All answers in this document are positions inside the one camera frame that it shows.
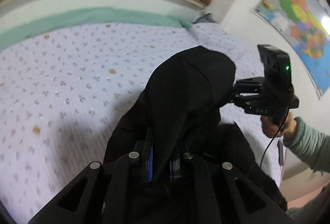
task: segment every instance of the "green fabric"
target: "green fabric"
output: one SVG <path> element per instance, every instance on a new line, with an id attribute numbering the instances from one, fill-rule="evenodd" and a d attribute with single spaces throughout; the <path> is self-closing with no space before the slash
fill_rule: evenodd
<path id="1" fill-rule="evenodd" d="M 55 29 L 94 23 L 132 23 L 163 27 L 190 27 L 192 23 L 178 16 L 115 8 L 90 8 L 69 11 L 14 27 L 0 34 L 0 50 L 14 43 Z"/>
<path id="2" fill-rule="evenodd" d="M 300 117 L 295 120 L 298 123 L 297 135 L 292 140 L 284 140 L 284 146 L 311 169 L 330 172 L 330 136 L 313 129 Z"/>

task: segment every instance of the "green sleeve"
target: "green sleeve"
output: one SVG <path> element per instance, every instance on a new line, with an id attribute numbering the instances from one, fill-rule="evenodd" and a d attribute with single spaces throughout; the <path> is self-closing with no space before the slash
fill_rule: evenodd
<path id="1" fill-rule="evenodd" d="M 311 128 L 300 117 L 295 120 L 297 135 L 292 140 L 284 140 L 284 146 L 311 169 L 330 172 L 330 136 Z"/>

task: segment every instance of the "bed sheet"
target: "bed sheet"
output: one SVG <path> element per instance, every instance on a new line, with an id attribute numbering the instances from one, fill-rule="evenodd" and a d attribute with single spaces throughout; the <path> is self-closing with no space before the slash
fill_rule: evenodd
<path id="1" fill-rule="evenodd" d="M 263 76 L 258 56 L 219 25 L 189 29 L 133 24 L 81 25 L 26 39 L 0 55 L 0 198 L 27 223 L 91 161 L 154 69 L 173 54 L 203 45 L 236 64 L 236 79 Z M 237 122 L 256 161 L 269 143 L 258 116 L 232 104 L 222 122 Z M 277 141 L 263 170 L 279 186 Z"/>

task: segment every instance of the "colorful map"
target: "colorful map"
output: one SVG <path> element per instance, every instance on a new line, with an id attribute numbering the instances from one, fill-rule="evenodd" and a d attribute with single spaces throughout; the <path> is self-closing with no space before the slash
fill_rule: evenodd
<path id="1" fill-rule="evenodd" d="M 327 11 L 317 0 L 262 0 L 255 11 L 295 49 L 322 96 L 330 86 L 330 35 L 321 23 Z"/>

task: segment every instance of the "black cable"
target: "black cable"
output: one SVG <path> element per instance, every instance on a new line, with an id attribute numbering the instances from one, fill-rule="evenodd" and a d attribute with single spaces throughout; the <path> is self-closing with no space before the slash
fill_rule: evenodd
<path id="1" fill-rule="evenodd" d="M 264 154 L 262 155 L 261 162 L 260 162 L 260 169 L 261 169 L 262 161 L 264 160 L 264 157 L 265 157 L 266 151 L 268 150 L 269 146 L 272 144 L 272 142 L 274 141 L 274 139 L 277 137 L 278 132 L 279 132 L 280 130 L 282 130 L 282 128 L 284 127 L 284 123 L 285 123 L 285 121 L 286 121 L 288 115 L 289 115 L 289 109 L 288 109 L 288 111 L 287 111 L 287 113 L 286 113 L 286 116 L 285 116 L 284 119 L 283 119 L 283 122 L 282 122 L 281 126 L 278 128 L 277 132 L 275 133 L 275 136 L 272 138 L 272 140 L 271 140 L 270 143 L 268 144 L 267 148 L 265 149 Z"/>

